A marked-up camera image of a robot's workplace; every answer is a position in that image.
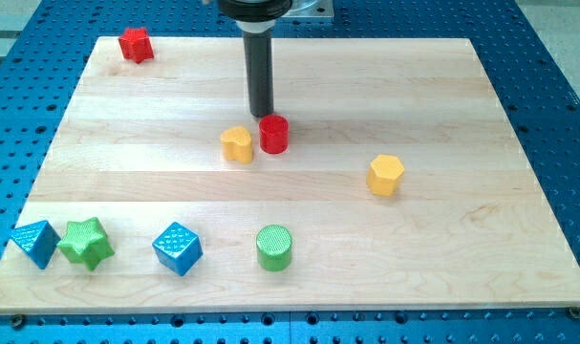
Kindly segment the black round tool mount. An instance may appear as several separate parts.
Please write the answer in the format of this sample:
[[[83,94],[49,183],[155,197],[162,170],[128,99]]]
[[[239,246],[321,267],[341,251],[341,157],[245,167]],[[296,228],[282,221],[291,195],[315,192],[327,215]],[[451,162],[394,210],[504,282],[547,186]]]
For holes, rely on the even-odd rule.
[[[292,7],[291,0],[217,0],[221,13],[248,33],[263,33]]]

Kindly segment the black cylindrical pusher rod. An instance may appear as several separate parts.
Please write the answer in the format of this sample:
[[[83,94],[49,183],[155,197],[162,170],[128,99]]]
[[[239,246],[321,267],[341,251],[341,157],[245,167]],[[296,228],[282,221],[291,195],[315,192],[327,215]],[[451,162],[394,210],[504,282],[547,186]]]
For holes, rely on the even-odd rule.
[[[271,30],[243,32],[249,110],[256,118],[274,112]]]

